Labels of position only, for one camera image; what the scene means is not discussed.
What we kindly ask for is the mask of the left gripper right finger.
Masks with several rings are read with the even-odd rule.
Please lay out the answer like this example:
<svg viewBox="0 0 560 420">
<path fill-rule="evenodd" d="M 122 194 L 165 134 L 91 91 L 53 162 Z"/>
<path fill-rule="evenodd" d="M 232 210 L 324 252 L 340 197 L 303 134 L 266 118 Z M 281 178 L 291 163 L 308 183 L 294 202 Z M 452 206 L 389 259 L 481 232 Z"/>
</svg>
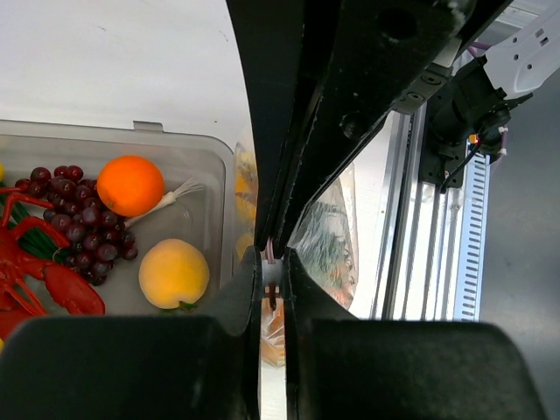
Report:
<svg viewBox="0 0 560 420">
<path fill-rule="evenodd" d="M 544 419 L 522 355 L 497 326 L 360 320 L 283 258 L 290 419 Z"/>
</svg>

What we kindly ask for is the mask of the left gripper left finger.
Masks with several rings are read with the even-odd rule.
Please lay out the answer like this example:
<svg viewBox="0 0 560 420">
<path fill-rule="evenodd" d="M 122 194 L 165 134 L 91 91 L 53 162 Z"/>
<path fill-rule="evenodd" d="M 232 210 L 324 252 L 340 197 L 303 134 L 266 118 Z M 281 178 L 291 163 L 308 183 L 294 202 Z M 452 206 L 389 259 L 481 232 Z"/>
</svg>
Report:
<svg viewBox="0 0 560 420">
<path fill-rule="evenodd" d="M 1 354 L 4 419 L 257 419 L 262 260 L 187 315 L 46 317 Z"/>
</svg>

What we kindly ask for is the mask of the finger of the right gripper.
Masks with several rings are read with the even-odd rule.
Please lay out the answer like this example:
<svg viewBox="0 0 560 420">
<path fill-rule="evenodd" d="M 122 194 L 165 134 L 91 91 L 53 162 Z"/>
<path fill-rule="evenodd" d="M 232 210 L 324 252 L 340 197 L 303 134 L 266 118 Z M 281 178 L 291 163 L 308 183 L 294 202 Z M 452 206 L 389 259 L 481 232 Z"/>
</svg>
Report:
<svg viewBox="0 0 560 420">
<path fill-rule="evenodd" d="M 428 100 L 428 71 L 460 53 L 503 1 L 294 1 L 297 82 L 270 238 L 284 245 L 311 204 L 381 129 Z"/>
<path fill-rule="evenodd" d="M 258 175 L 256 245 L 266 243 L 284 186 L 287 141 L 301 129 L 332 47 L 338 1 L 229 1 Z"/>
</svg>

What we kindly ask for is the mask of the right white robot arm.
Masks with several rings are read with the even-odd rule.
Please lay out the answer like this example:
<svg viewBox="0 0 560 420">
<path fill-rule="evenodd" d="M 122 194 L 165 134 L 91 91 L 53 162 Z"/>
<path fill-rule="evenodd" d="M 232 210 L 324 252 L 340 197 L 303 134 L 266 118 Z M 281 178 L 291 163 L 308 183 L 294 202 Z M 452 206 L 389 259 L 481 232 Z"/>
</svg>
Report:
<svg viewBox="0 0 560 420">
<path fill-rule="evenodd" d="M 504 1 L 231 1 L 258 174 L 254 244 L 283 251 L 305 210 L 391 111 L 436 112 L 437 139 L 493 127 L 559 67 L 553 3 L 470 66 L 453 61 Z"/>
</svg>

